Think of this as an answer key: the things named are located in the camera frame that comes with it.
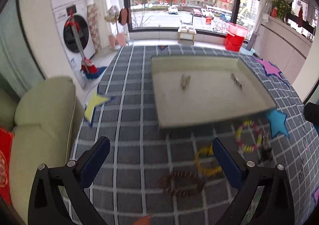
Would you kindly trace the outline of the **black claw hair clip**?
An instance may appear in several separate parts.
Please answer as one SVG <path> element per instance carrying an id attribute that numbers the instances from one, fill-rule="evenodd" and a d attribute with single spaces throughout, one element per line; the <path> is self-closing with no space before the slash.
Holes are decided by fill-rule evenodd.
<path id="1" fill-rule="evenodd" d="M 259 147 L 258 152 L 260 153 L 260 158 L 258 164 L 270 163 L 273 160 L 273 151 L 270 146 L 268 134 L 263 135 L 262 143 Z"/>

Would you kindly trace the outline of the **silver star hair pin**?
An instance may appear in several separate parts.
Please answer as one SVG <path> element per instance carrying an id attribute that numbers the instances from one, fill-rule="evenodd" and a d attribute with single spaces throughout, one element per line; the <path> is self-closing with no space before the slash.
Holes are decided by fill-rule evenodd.
<path id="1" fill-rule="evenodd" d="M 243 84 L 234 73 L 231 73 L 231 79 L 234 81 L 235 85 L 237 85 L 240 89 L 243 89 Z"/>

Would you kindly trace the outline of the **teal jewelry tray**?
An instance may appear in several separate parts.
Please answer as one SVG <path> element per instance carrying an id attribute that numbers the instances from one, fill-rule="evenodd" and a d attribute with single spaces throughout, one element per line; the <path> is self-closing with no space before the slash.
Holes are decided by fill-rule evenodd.
<path id="1" fill-rule="evenodd" d="M 231 79 L 234 73 L 243 89 Z M 211 124 L 276 108 L 262 81 L 241 58 L 155 56 L 151 75 L 159 125 L 163 129 Z M 181 76 L 190 75 L 187 90 Z"/>

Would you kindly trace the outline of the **red embroidered cushion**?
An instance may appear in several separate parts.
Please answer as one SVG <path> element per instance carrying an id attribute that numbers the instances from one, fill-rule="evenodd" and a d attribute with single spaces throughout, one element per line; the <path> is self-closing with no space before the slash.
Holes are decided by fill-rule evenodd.
<path id="1" fill-rule="evenodd" d="M 1 128 L 0 137 L 0 187 L 1 187 L 1 197 L 7 205 L 12 205 L 10 197 L 10 184 L 9 184 L 9 167 L 10 167 L 10 156 L 11 156 L 11 146 L 14 134 Z"/>

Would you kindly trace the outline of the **green sofa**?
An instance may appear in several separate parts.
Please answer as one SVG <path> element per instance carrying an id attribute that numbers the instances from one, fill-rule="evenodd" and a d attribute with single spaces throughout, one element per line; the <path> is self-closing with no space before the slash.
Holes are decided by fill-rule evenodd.
<path id="1" fill-rule="evenodd" d="M 48 78 L 20 101 L 1 90 L 1 128 L 14 134 L 11 146 L 10 205 L 24 223 L 38 166 L 60 167 L 70 158 L 84 109 L 70 77 Z"/>

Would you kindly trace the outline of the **potted green plant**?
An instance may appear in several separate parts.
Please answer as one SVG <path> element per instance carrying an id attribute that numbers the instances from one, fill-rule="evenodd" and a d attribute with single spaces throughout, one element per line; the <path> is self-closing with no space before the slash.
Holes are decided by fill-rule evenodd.
<path id="1" fill-rule="evenodd" d="M 292 9 L 293 0 L 270 0 L 272 2 L 271 17 L 286 23 L 289 15 L 296 15 Z"/>

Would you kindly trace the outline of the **red bucket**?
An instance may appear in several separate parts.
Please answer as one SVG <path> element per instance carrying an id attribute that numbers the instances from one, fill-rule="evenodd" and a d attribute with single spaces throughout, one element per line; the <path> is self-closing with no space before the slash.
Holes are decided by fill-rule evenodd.
<path id="1" fill-rule="evenodd" d="M 249 30 L 239 24 L 228 23 L 226 32 L 225 49 L 239 52 Z"/>

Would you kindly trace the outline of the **red mop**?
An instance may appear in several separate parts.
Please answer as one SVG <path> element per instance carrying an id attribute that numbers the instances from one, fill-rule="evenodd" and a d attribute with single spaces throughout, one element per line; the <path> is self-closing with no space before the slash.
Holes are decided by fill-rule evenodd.
<path id="1" fill-rule="evenodd" d="M 72 33 L 74 35 L 74 39 L 76 42 L 76 46 L 77 46 L 77 48 L 80 52 L 81 58 L 82 58 L 81 72 L 83 72 L 85 74 L 85 77 L 87 79 L 93 80 L 93 79 L 99 78 L 106 71 L 107 67 L 103 66 L 100 68 L 96 68 L 96 66 L 89 59 L 87 59 L 85 57 L 84 50 L 83 50 L 82 43 L 81 43 L 81 39 L 78 35 L 81 28 L 80 28 L 79 23 L 77 23 L 75 21 L 74 13 L 72 10 L 70 11 L 70 19 L 67 20 L 66 26 L 71 27 Z"/>

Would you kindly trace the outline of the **small wooden stool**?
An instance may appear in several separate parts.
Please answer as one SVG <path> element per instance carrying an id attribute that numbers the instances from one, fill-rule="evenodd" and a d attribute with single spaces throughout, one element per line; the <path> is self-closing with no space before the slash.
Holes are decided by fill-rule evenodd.
<path id="1" fill-rule="evenodd" d="M 191 41 L 192 45 L 195 43 L 195 36 L 197 35 L 197 31 L 193 26 L 180 26 L 177 31 L 178 41 L 186 40 Z"/>

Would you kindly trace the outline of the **slipper rack stand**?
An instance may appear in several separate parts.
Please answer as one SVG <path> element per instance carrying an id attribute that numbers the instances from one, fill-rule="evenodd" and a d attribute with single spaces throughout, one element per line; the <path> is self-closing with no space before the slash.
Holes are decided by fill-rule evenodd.
<path id="1" fill-rule="evenodd" d="M 128 8 L 119 9 L 116 5 L 112 5 L 104 19 L 116 27 L 116 34 L 111 33 L 108 36 L 110 48 L 127 46 L 129 42 L 128 25 L 131 23 L 130 10 Z"/>

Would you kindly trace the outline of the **white washing machine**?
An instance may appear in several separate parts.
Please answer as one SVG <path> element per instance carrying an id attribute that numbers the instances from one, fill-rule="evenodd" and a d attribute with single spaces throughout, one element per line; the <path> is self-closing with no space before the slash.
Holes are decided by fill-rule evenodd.
<path id="1" fill-rule="evenodd" d="M 83 0 L 70 2 L 53 9 L 56 27 L 72 72 L 84 88 L 88 82 L 81 61 L 95 55 L 87 21 L 87 5 Z"/>

